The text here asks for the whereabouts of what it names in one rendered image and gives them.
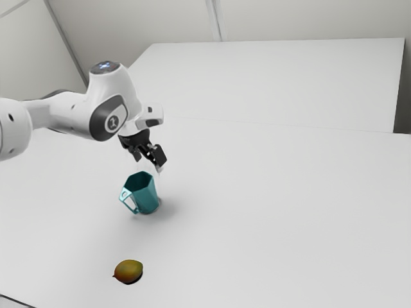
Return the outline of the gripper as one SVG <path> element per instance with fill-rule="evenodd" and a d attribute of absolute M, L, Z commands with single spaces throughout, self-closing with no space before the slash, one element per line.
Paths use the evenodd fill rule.
<path fill-rule="evenodd" d="M 150 130 L 144 129 L 140 132 L 122 136 L 118 135 L 122 147 L 130 152 L 136 162 L 142 159 L 142 154 L 149 154 L 149 160 L 155 167 L 162 167 L 167 162 L 163 148 L 159 144 L 150 142 Z"/>

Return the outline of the teal faceted mug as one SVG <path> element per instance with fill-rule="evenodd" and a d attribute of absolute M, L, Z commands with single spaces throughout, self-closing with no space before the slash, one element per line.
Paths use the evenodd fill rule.
<path fill-rule="evenodd" d="M 151 214 L 159 207 L 154 178 L 140 171 L 130 175 L 119 194 L 119 201 L 133 214 Z"/>

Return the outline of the orange green mango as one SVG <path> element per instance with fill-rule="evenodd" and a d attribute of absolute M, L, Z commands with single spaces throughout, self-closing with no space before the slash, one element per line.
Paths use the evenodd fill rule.
<path fill-rule="evenodd" d="M 124 283 L 131 284 L 143 274 L 143 264 L 136 260 L 123 260 L 114 269 L 113 277 Z"/>

